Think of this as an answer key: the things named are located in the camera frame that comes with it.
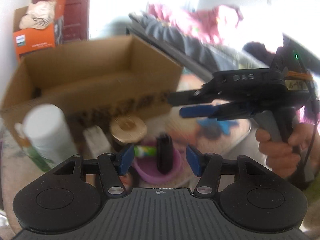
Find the person right hand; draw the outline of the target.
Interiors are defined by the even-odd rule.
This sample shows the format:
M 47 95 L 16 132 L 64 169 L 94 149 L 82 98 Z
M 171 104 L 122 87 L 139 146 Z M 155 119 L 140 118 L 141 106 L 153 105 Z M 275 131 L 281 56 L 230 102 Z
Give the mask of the person right hand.
M 313 125 L 297 124 L 287 142 L 272 142 L 270 134 L 258 129 L 255 137 L 259 142 L 259 151 L 267 156 L 266 165 L 281 178 L 291 176 L 297 169 L 300 156 L 293 153 L 293 147 L 306 149 L 311 144 Z

